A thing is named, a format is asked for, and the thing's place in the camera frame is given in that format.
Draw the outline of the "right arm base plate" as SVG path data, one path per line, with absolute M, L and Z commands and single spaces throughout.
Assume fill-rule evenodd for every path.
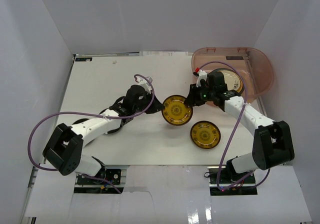
M 217 166 L 208 167 L 208 170 L 203 174 L 203 176 L 208 179 L 210 195 L 212 197 L 255 196 L 258 194 L 256 179 L 253 173 L 241 182 L 235 184 L 235 182 L 245 176 L 245 174 L 236 175 L 235 177 L 230 178 L 224 171 L 224 169 L 225 167 L 223 166 L 221 169 L 221 174 L 219 176 L 219 186 L 221 188 L 226 188 L 232 185 L 232 187 L 227 190 L 220 190 L 217 186 Z

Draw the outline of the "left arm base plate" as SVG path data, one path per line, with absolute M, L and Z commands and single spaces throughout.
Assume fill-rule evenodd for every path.
M 75 194 L 121 194 L 124 190 L 121 169 L 102 169 L 94 179 L 78 174 L 74 186 Z

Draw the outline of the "cream ceramic plate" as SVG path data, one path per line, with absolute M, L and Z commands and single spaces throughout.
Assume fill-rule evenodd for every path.
M 232 69 L 227 68 L 218 68 L 214 70 L 215 72 L 221 72 L 224 76 L 224 81 L 227 84 L 227 89 L 235 90 L 239 94 L 242 94 L 244 91 L 244 84 L 240 76 L 233 71 Z

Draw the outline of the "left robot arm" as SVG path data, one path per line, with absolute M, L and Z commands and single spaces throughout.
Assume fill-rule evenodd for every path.
M 102 117 L 81 119 L 70 126 L 59 124 L 42 154 L 63 176 L 76 172 L 99 184 L 106 177 L 105 165 L 94 156 L 84 155 L 83 147 L 101 135 L 118 132 L 138 113 L 154 114 L 164 108 L 151 90 L 132 85 L 125 96 L 100 113 Z

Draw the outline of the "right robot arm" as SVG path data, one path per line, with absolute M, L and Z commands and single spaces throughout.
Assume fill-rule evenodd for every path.
M 198 107 L 213 102 L 236 118 L 236 124 L 242 124 L 253 136 L 252 151 L 228 160 L 221 171 L 229 182 L 236 184 L 252 171 L 268 170 L 295 158 L 287 122 L 266 117 L 247 103 L 239 92 L 228 89 L 222 72 L 206 73 L 198 68 L 193 74 L 197 80 L 190 85 L 184 104 L 187 107 Z

